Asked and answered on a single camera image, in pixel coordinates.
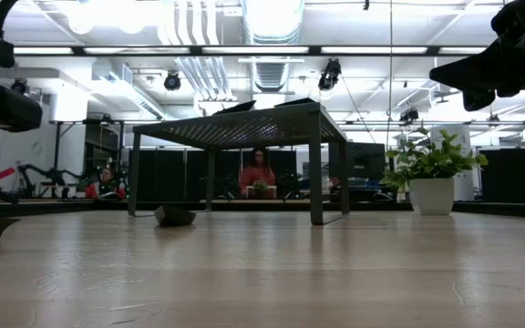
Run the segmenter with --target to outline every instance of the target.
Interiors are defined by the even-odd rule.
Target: white pot
[[[409,181],[410,202],[420,215],[448,215],[453,209],[453,178],[413,179]]]

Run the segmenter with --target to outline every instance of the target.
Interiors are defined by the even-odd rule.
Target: person sitting
[[[125,185],[116,179],[116,173],[111,168],[104,168],[100,172],[100,181],[91,183],[86,187],[85,192],[88,199],[125,199]]]
[[[242,171],[240,181],[240,193],[243,197],[254,196],[254,190],[250,190],[256,181],[264,181],[267,186],[275,185],[273,170],[269,167],[269,152],[267,149],[253,149],[249,166]],[[272,190],[267,190],[264,195],[267,199],[274,199],[275,194]]]

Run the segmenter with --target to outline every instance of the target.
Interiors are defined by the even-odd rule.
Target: black metal table
[[[129,215],[135,216],[139,179],[141,135],[204,149],[208,152],[206,210],[211,210],[214,193],[216,152],[269,146],[309,144],[309,178],[311,182],[311,223],[327,224],[342,218],[324,220],[321,143],[338,143],[340,161],[347,162],[347,138],[319,103],[251,110],[248,112],[190,118],[133,128],[133,158],[130,171]],[[341,211],[349,213],[347,165],[340,165]]]

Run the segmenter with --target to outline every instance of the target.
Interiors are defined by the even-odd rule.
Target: mesh tabletop
[[[133,131],[199,149],[301,145],[309,143],[308,118],[315,113],[322,142],[345,140],[344,133],[318,103],[182,119],[137,126]]]

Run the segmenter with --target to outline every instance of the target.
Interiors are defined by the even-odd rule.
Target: potted plant
[[[381,184],[389,184],[404,190],[410,188],[413,209],[422,215],[447,215],[453,208],[453,177],[463,171],[488,165],[484,155],[473,157],[473,152],[463,155],[462,146],[452,145],[458,135],[450,136],[441,129],[440,147],[428,137],[421,127],[417,132],[427,137],[425,147],[417,148],[412,142],[401,140],[399,150],[389,150],[386,156],[397,157],[398,168],[387,170]]]
[[[252,188],[254,189],[254,195],[256,195],[256,198],[263,199],[265,198],[266,192],[269,189],[269,184],[264,180],[256,180],[252,184]]]

